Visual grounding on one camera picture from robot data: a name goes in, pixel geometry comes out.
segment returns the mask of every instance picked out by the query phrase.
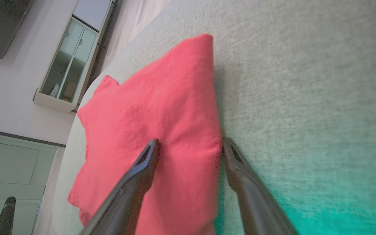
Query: folded red shirt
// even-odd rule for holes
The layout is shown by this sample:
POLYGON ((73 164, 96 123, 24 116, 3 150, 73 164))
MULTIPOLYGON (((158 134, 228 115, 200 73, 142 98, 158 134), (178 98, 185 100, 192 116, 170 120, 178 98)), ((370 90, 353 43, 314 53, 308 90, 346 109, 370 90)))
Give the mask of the folded red shirt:
POLYGON ((137 235, 214 234, 221 133, 213 38, 187 39, 122 85, 106 76, 78 111, 86 162, 68 201, 85 226, 153 138, 161 152, 137 235))

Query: gray upholstered surface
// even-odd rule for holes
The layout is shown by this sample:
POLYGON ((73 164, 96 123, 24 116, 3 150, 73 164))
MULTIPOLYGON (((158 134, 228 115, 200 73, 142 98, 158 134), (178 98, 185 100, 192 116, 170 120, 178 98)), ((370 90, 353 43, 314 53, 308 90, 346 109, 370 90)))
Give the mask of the gray upholstered surface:
MULTIPOLYGON (((201 33, 214 36, 223 132, 299 231, 376 234, 376 1, 172 0, 82 104, 104 75, 123 83, 201 33)), ((85 144, 76 118, 55 193, 58 235, 82 229, 67 196, 85 144)), ((236 195, 226 184, 220 196, 217 232, 241 234, 236 195)))

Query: wall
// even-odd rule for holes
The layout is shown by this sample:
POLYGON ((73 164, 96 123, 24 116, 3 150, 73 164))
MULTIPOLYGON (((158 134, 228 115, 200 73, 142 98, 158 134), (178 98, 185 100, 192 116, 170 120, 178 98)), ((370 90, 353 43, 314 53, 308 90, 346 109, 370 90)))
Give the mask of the wall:
POLYGON ((78 0, 35 0, 0 59, 0 131, 66 144, 74 113, 33 103, 78 0))

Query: wooden floor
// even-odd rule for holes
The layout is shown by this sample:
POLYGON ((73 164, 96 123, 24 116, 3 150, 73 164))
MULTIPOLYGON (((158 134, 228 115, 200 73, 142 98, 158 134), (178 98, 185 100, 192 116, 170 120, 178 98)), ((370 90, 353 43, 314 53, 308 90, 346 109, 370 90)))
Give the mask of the wooden floor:
POLYGON ((121 1, 121 10, 109 29, 102 70, 170 3, 170 0, 121 1))

